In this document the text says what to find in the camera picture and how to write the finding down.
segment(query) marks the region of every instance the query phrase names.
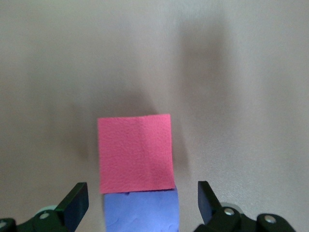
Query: metal screw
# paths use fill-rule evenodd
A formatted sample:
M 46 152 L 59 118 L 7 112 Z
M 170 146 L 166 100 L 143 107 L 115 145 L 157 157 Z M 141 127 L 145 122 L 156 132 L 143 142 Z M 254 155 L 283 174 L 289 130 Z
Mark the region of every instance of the metal screw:
M 49 213 L 44 212 L 43 214 L 40 215 L 40 219 L 45 219 L 49 216 Z
M 277 222 L 276 219 L 275 219 L 273 216 L 271 216 L 271 215 L 266 215 L 266 216 L 264 217 L 264 219 L 265 219 L 265 221 L 267 221 L 268 223 L 272 223 L 272 224 L 274 224 L 274 223 Z
M 232 216 L 232 215 L 235 214 L 235 213 L 234 213 L 234 210 L 232 210 L 231 208 L 226 208 L 226 209 L 224 210 L 224 212 L 225 212 L 226 215 L 229 215 L 229 216 Z
M 7 224 L 7 223 L 6 223 L 5 221 L 2 220 L 2 221 L 0 222 L 0 229 L 3 228 L 3 227 L 5 227 L 6 224 Z

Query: blue foam block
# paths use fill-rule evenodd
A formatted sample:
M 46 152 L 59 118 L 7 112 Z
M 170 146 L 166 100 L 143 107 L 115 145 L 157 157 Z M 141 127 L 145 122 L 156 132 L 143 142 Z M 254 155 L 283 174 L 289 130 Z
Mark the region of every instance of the blue foam block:
M 110 193 L 104 197 L 106 232 L 178 232 L 177 189 Z

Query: square block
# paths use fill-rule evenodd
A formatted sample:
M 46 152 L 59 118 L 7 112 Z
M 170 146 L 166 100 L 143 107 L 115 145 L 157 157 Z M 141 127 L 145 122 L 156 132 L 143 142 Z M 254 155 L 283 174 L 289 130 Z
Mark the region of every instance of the square block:
M 175 188 L 170 115 L 98 119 L 100 192 Z
M 178 232 L 177 189 L 104 196 L 106 232 Z

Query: black plastic part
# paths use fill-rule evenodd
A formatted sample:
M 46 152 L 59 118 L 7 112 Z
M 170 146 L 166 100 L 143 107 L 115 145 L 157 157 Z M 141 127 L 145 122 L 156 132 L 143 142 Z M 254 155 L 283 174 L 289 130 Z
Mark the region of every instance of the black plastic part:
M 18 226 L 12 218 L 0 219 L 6 223 L 0 232 L 74 232 L 88 206 L 87 183 L 78 183 L 55 210 L 39 212 Z
M 0 223 L 6 223 L 6 225 L 0 229 L 0 232 L 15 232 L 16 231 L 16 222 L 13 218 L 0 219 Z
M 199 225 L 195 232 L 295 232 L 278 215 L 260 214 L 254 221 L 234 208 L 222 207 L 206 181 L 198 182 L 198 207 L 205 225 Z M 275 222 L 268 222 L 265 216 L 274 217 Z
M 89 207 L 87 183 L 78 183 L 60 202 L 55 211 L 70 232 L 76 230 Z
M 269 223 L 265 220 L 265 216 L 275 218 L 275 223 Z M 257 217 L 257 228 L 259 232 L 295 232 L 291 225 L 282 217 L 275 214 L 260 214 Z
M 207 181 L 199 181 L 197 191 L 198 208 L 206 225 L 222 206 Z

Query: gray table surface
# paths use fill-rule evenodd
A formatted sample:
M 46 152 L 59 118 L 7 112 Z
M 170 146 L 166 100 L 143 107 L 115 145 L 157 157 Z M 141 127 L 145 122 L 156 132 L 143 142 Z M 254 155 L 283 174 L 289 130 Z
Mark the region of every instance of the gray table surface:
M 308 1 L 0 2 L 0 218 L 80 181 L 105 231 L 98 117 L 170 113 L 180 230 L 197 181 L 245 214 L 309 221 Z

